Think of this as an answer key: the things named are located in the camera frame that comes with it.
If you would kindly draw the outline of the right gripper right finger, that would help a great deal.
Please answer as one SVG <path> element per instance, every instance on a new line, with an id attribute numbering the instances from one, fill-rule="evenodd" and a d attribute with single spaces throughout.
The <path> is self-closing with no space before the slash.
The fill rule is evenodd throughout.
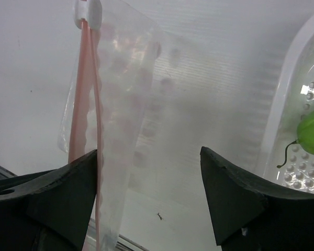
<path id="1" fill-rule="evenodd" d="M 202 147 L 200 166 L 217 246 L 314 250 L 314 194 L 244 170 Z"/>

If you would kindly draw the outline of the green toy bitter gourd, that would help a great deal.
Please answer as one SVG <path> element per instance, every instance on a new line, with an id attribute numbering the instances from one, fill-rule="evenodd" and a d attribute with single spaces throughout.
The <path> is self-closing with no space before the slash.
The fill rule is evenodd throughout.
<path id="1" fill-rule="evenodd" d="M 314 111 L 306 115 L 298 124 L 296 140 L 287 144 L 285 147 L 284 162 L 277 165 L 277 168 L 282 168 L 287 163 L 287 152 L 291 145 L 299 144 L 301 148 L 308 154 L 314 155 Z"/>

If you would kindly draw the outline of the clear pink-dotted zip bag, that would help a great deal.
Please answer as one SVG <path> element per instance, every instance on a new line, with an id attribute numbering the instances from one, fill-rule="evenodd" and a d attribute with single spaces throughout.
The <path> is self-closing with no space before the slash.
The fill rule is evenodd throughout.
<path id="1" fill-rule="evenodd" d="M 73 19 L 81 43 L 58 145 L 70 161 L 98 151 L 95 233 L 83 249 L 114 250 L 162 31 L 123 1 L 74 1 Z"/>

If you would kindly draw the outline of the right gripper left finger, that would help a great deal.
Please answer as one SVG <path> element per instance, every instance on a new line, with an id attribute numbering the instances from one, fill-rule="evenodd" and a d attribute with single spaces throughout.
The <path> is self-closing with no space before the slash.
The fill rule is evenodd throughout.
<path id="1" fill-rule="evenodd" d="M 82 250 L 97 190 L 97 151 L 0 180 L 0 250 Z"/>

